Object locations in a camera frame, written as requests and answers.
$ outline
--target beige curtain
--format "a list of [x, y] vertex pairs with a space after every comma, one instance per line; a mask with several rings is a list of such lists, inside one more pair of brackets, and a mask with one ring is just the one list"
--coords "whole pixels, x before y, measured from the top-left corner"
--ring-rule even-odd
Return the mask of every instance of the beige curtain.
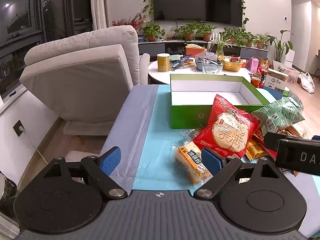
[[111, 26], [108, 16], [108, 0], [91, 0], [91, 11], [94, 30]]

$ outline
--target white power cord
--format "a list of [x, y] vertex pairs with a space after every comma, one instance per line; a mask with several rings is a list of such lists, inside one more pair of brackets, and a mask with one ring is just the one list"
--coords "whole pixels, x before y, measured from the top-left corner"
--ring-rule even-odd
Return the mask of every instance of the white power cord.
[[24, 134], [26, 135], [26, 137], [29, 139], [29, 141], [31, 142], [31, 144], [32, 144], [32, 146], [36, 149], [36, 151], [40, 154], [40, 156], [42, 157], [42, 159], [44, 160], [44, 162], [46, 163], [46, 164], [48, 164], [48, 162], [45, 160], [45, 158], [42, 156], [42, 154], [38, 151], [38, 149], [37, 149], [37, 147], [33, 144], [33, 142], [32, 142], [32, 140], [29, 138], [29, 136], [27, 135], [27, 133], [26, 133], [26, 130], [22, 127], [22, 126], [20, 126], [19, 127], [19, 130], [21, 131], [21, 132], [24, 132]]

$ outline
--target silver bolt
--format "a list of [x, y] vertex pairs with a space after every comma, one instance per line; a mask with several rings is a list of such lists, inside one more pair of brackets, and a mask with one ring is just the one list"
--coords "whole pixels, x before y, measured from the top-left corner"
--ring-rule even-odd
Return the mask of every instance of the silver bolt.
[[212, 195], [212, 191], [209, 189], [200, 189], [197, 191], [197, 195], [199, 197], [210, 197]]
[[112, 197], [122, 197], [124, 195], [124, 190], [120, 188], [114, 188], [109, 191], [109, 195]]

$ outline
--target yellow basket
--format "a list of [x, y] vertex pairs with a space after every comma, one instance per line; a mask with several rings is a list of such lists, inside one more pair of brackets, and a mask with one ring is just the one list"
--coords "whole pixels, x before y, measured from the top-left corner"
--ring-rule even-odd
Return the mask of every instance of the yellow basket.
[[224, 61], [226, 57], [228, 56], [222, 56], [222, 55], [218, 56], [218, 58], [223, 62], [223, 70], [238, 72], [242, 67], [243, 61], [241, 60], [241, 63], [226, 62]]

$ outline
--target sofa leg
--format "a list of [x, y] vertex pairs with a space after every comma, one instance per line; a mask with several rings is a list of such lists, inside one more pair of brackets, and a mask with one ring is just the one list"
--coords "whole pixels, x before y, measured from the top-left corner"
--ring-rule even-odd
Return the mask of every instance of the sofa leg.
[[84, 145], [84, 140], [81, 138], [80, 135], [76, 135], [76, 139], [77, 139], [77, 141], [78, 141], [78, 144]]

